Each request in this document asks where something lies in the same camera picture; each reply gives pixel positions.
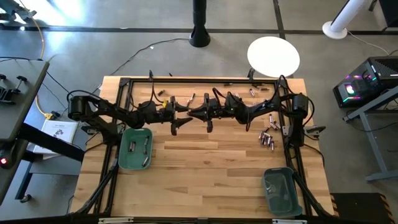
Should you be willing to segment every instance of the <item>wooden tabletop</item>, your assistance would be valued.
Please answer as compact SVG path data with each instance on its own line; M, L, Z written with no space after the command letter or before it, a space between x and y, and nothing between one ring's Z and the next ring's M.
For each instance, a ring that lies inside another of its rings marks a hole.
M119 79L105 77L100 96L114 103ZM289 79L288 82L293 92L306 94L302 79ZM213 87L224 95L227 91L238 93L247 105L260 103L274 92L271 85L269 91L254 89L256 97L253 98L249 93L251 86L247 84L224 87L204 83L156 83L155 92L166 90L160 98L175 96L181 105L196 93L190 106L197 107L203 103L203 94L212 93ZM135 83L134 104L149 100L150 93L150 83ZM279 121L278 114L272 114ZM186 113L178 114L181 118L186 116ZM275 152L261 147L258 142L260 131L268 124L269 117L265 114L255 118L246 132L245 125L238 124L235 119L214 119L213 132L207 133L206 123L194 119L178 129L177 136L171 135L169 123L145 125L154 133L152 163L146 170L119 170L112 216L273 218L261 177L266 169L285 167L286 163L280 131L270 131ZM101 136L95 137L87 148L101 141ZM305 142L318 148L316 141L306 138ZM97 187L105 148L102 145L86 153L71 212L78 210ZM324 209L333 213L320 155L308 147L301 147L301 152L308 188ZM103 207L108 187L104 192ZM298 187L297 192L303 207Z

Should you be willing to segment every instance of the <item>green plastic bin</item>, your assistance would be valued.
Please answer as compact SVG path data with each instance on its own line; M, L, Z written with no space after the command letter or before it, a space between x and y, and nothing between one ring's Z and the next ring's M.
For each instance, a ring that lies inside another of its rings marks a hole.
M293 170L289 167L267 169L262 184L268 200L269 211L278 217L294 217L303 213L299 205Z
M145 138L149 136L147 144L147 154L144 154ZM136 142L134 152L129 152L130 142ZM152 131L147 128L129 128L123 132L122 142L119 151L119 167L128 170L142 170L150 166L152 157L153 137Z

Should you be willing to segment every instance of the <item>white pipe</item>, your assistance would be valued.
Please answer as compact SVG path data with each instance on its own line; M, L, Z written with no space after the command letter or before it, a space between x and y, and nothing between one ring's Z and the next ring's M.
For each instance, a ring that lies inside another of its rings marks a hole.
M367 0L349 0L333 22L327 22L323 25L323 32L332 39L343 39L346 37L346 27L366 2Z

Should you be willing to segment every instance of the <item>gray floor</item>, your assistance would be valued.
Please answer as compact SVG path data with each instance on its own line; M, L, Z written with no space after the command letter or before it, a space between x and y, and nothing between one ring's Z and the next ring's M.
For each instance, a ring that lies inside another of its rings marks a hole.
M279 0L285 29L320 30L332 20L345 0ZM41 24L87 27L158 27L192 28L192 5L187 0L73 0L26 1L35 9ZM209 28L276 29L272 0L209 0ZM351 30L381 30L371 12L362 10L350 24ZM49 72L68 90L94 90L103 77L113 72L137 50L160 40L188 34L173 33L91 33L44 32L45 55L50 61ZM244 77L250 65L246 52L252 41L263 34L212 34L211 44L196 49L187 41L155 45L141 52L117 75L155 75ZM398 49L397 36L361 36L389 52ZM324 35L287 35L300 53L301 64L294 74L304 78L310 98L316 106L314 120L327 128L322 133L320 148L325 155L326 175L331 192L380 192L384 194L395 217L398 217L398 179L380 180L368 184L364 177L377 172L378 166L366 135L342 121L345 115L337 107L331 89L349 72L370 56L382 56L383 51L347 37L331 40ZM1 56L37 58L41 43L37 32L0 30ZM65 91L49 77L44 83L67 104ZM41 88L39 97L43 110L62 110L63 106L48 90ZM33 106L27 117L38 127L43 118ZM386 122L374 122L378 127ZM377 133L387 136L386 129ZM398 153L382 149L388 167L398 168ZM14 195L26 164L22 163L16 178L0 207L0 220L13 218L63 215L68 199L73 195L77 177L37 174L32 178L28 193L35 200L19 203Z

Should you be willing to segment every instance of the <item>black pole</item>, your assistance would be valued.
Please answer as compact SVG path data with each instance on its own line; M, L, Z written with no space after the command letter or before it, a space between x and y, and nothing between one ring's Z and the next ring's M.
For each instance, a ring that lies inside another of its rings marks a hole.
M189 42L194 47L206 47L210 43L210 36L205 28L207 0L193 0L193 31Z

